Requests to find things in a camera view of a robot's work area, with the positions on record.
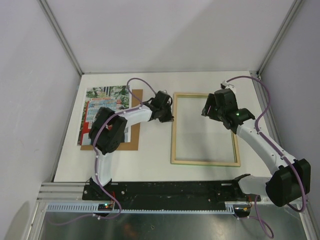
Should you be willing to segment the green wooden photo frame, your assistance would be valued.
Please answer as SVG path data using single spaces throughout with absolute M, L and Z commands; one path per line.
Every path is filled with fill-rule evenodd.
M 202 116 L 208 94 L 173 94 L 170 162 L 176 165 L 240 167 L 237 136 Z

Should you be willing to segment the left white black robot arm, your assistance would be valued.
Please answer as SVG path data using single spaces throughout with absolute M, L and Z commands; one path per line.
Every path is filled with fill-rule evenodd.
M 101 107 L 89 132 L 89 138 L 95 152 L 94 172 L 91 179 L 96 184 L 93 194 L 100 200 L 110 196 L 111 188 L 107 185 L 112 180 L 111 165 L 113 152 L 123 141 L 125 129 L 133 125 L 159 120 L 161 123 L 172 122 L 172 97 L 165 91 L 158 91 L 154 97 L 140 102 L 138 106 L 113 111 Z

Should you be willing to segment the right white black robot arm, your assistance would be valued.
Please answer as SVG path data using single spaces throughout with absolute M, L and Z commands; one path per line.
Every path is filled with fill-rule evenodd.
M 256 124 L 255 116 L 246 108 L 239 108 L 236 95 L 225 88 L 210 93 L 202 116 L 221 122 L 223 126 L 244 140 L 262 159 L 271 177 L 245 174 L 230 188 L 231 196 L 242 201 L 248 194 L 267 196 L 278 207 L 301 198 L 310 192 L 311 165 L 298 160 L 281 148 Z

